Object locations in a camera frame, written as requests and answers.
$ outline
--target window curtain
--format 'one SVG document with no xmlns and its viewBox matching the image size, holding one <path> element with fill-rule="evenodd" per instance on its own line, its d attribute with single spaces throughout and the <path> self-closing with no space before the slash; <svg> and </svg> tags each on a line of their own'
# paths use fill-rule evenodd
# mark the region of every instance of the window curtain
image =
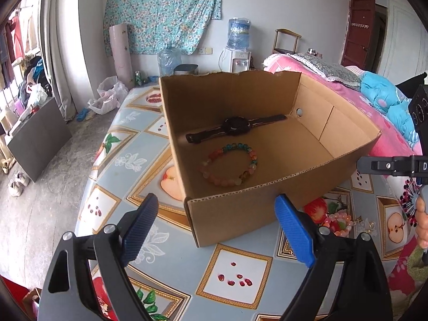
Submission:
<svg viewBox="0 0 428 321">
<path fill-rule="evenodd" d="M 111 55 L 109 28 L 126 23 L 133 54 L 157 54 L 167 40 L 183 54 L 192 54 L 210 20 L 220 18 L 221 0 L 108 0 L 106 53 Z"/>
<path fill-rule="evenodd" d="M 39 40 L 46 77 L 52 86 L 53 97 L 66 121 L 76 115 L 61 58 L 61 43 L 57 34 L 57 1 L 40 0 Z"/>
</svg>

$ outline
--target blue blanket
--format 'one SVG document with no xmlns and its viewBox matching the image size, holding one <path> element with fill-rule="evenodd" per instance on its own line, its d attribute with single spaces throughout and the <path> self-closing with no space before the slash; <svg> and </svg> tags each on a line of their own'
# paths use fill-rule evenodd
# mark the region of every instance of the blue blanket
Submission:
<svg viewBox="0 0 428 321">
<path fill-rule="evenodd" d="M 361 93 L 372 106 L 397 128 L 411 148 L 419 141 L 409 113 L 408 99 L 385 77 L 366 71 L 361 78 Z"/>
</svg>

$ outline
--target wooden chair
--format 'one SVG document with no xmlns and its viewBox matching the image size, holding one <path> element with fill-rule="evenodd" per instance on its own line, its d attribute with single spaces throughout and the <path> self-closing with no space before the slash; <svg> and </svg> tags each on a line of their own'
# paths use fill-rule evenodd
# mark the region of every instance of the wooden chair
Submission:
<svg viewBox="0 0 428 321">
<path fill-rule="evenodd" d="M 297 48 L 297 40 L 299 38 L 301 38 L 301 36 L 299 34 L 296 34 L 293 31 L 290 31 L 290 30 L 287 30 L 287 29 L 276 29 L 275 31 L 276 31 L 276 34 L 275 34 L 275 40 L 273 41 L 272 54 L 274 54 L 274 53 L 281 53 L 281 54 L 290 53 L 290 54 L 295 54 L 296 53 L 296 48 Z M 292 51 L 286 50 L 286 49 L 282 49 L 282 48 L 277 48 L 278 32 L 280 32 L 281 34 L 286 34 L 286 35 L 290 35 L 290 36 L 296 37 L 295 45 L 294 45 L 294 48 L 293 48 Z"/>
</svg>

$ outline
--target plastic water bottle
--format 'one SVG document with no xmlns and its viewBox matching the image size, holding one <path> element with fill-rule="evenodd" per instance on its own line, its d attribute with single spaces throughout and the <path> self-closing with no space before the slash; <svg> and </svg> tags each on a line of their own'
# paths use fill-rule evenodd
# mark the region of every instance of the plastic water bottle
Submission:
<svg viewBox="0 0 428 321">
<path fill-rule="evenodd" d="M 172 76 L 176 66 L 181 64 L 181 50 L 174 48 L 171 41 L 167 41 L 166 48 L 158 54 L 160 76 Z"/>
<path fill-rule="evenodd" d="M 250 46 L 251 21 L 246 18 L 229 19 L 227 47 L 234 50 L 246 51 Z"/>
</svg>

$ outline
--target plastic bag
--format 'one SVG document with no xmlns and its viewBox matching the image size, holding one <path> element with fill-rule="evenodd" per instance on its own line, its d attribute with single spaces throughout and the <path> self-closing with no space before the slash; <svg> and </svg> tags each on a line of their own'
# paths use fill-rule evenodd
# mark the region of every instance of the plastic bag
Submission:
<svg viewBox="0 0 428 321">
<path fill-rule="evenodd" d="M 89 109 L 97 114 L 106 114 L 120 107 L 128 95 L 128 88 L 117 80 L 117 76 L 113 76 L 102 81 L 97 92 L 100 94 L 100 98 L 89 100 Z"/>
<path fill-rule="evenodd" d="M 31 86 L 31 94 L 29 95 L 26 107 L 28 108 L 30 105 L 41 106 L 47 100 L 47 98 L 48 98 L 48 95 L 44 91 L 43 87 L 41 86 L 40 83 L 37 83 Z"/>
</svg>

